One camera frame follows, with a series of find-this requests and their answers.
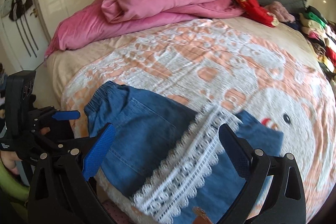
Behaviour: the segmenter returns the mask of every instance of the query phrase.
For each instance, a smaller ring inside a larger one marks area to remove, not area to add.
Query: metal screw
[[[293,159],[294,159],[294,155],[291,154],[291,153],[287,153],[287,154],[286,154],[286,157],[287,157],[289,160],[293,160]]]
[[[41,156],[40,156],[40,159],[44,160],[47,156],[48,156],[47,153],[42,153]]]
[[[75,156],[79,153],[79,149],[78,148],[74,148],[73,150],[71,150],[70,154]]]
[[[264,151],[262,151],[261,149],[256,149],[254,150],[254,153],[258,156],[262,156],[264,154]]]

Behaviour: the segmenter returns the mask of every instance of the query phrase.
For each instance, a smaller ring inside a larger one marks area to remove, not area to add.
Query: pink comforter
[[[169,23],[242,13],[233,0],[95,0],[58,25],[45,56]]]

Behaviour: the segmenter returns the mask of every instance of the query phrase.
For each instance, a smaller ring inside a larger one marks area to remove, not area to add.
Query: pink dotted fabric
[[[130,218],[111,200],[104,201],[103,206],[117,224],[134,224]]]

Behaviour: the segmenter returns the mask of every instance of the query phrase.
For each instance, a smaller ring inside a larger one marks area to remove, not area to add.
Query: mattress
[[[244,17],[222,19],[222,21],[238,31],[274,42],[301,63],[321,71],[314,50],[310,48],[308,42],[300,32],[284,24],[280,24],[276,28],[270,28]],[[60,102],[65,86],[81,68],[110,54],[116,48],[128,44],[136,36],[153,34],[163,28],[157,27],[134,34],[105,39],[93,42],[79,50],[57,51],[50,55],[46,63],[58,102]]]
[[[285,136],[281,151],[298,162],[307,221],[335,184],[335,98],[304,37],[286,25],[269,28],[242,17],[196,19],[56,52],[47,65],[62,109],[82,113],[72,121],[76,137],[88,135],[84,106],[113,80],[196,111],[210,100],[233,113],[245,109],[259,121],[280,117],[275,124],[282,123]],[[284,113],[293,128],[284,124]],[[133,221],[156,223],[133,208],[101,170],[96,179]]]

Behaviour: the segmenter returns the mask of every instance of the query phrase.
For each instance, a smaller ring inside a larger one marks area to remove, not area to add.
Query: floor
[[[59,102],[53,91],[47,67],[44,64],[41,64],[36,69],[33,94],[36,95],[36,101],[34,103],[35,107],[42,108],[46,106],[54,106],[56,109],[60,108]]]

